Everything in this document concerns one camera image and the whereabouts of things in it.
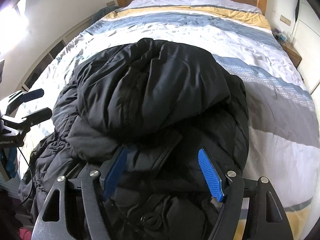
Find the white bedding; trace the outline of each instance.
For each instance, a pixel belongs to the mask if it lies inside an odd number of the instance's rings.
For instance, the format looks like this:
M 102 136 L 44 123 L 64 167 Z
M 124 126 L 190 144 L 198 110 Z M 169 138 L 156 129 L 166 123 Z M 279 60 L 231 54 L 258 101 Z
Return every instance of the white bedding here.
M 23 104 L 17 116 L 53 108 L 74 67 L 106 48 L 149 37 L 206 49 L 246 86 L 250 149 L 243 177 L 270 179 L 299 239 L 319 168 L 318 124 L 300 74 L 260 13 L 230 0 L 135 0 L 74 38 L 33 85 L 44 89 L 44 97 Z M 51 120 L 32 127 L 23 153 L 29 157 L 53 131 Z M 21 176 L 26 169 L 21 158 Z M 247 208 L 244 201 L 243 219 Z

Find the metal screw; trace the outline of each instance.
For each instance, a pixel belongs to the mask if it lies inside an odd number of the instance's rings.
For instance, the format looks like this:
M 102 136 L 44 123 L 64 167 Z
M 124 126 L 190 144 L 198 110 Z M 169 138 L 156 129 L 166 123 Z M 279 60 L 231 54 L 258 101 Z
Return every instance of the metal screw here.
M 227 175 L 231 178 L 234 178 L 237 174 L 234 171 L 228 171 Z
M 65 179 L 66 179 L 66 177 L 62 175 L 62 176 L 59 176 L 59 177 L 57 178 L 57 181 L 58 181 L 58 182 L 63 182 Z
M 99 171 L 90 171 L 90 176 L 95 177 L 99 175 Z
M 262 183 L 268 183 L 269 180 L 268 180 L 268 178 L 266 178 L 266 177 L 261 177 L 261 182 L 262 182 Z

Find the bright window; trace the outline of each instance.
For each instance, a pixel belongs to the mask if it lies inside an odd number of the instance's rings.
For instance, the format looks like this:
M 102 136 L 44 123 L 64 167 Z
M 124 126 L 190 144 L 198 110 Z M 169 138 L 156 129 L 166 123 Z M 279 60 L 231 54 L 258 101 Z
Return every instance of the bright window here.
M 20 0 L 15 8 L 0 11 L 0 54 L 11 50 L 28 33 L 25 10 L 26 0 Z

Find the wooden bedside table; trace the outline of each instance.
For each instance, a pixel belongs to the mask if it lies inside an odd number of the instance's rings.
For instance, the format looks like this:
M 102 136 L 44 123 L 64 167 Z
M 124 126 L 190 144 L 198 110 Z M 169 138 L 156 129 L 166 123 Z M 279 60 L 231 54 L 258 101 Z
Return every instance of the wooden bedside table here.
M 288 54 L 293 65 L 297 68 L 302 60 L 297 50 L 293 47 L 291 43 L 288 43 L 288 42 L 282 42 L 281 47 Z

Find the black jacket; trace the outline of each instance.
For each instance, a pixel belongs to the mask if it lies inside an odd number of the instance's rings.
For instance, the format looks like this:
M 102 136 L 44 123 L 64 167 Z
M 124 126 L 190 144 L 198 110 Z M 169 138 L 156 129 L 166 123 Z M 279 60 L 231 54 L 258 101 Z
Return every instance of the black jacket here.
M 223 172 L 238 174 L 248 155 L 243 82 L 206 50 L 181 43 L 144 38 L 96 54 L 74 69 L 52 120 L 55 132 L 31 154 L 35 191 L 26 206 L 36 219 L 58 176 L 82 176 L 130 144 L 115 205 L 106 207 L 120 239 L 206 237 L 217 210 L 199 149 L 207 147 Z M 30 178 L 28 171 L 21 198 Z M 161 229 L 142 234 L 141 212 L 158 212 Z

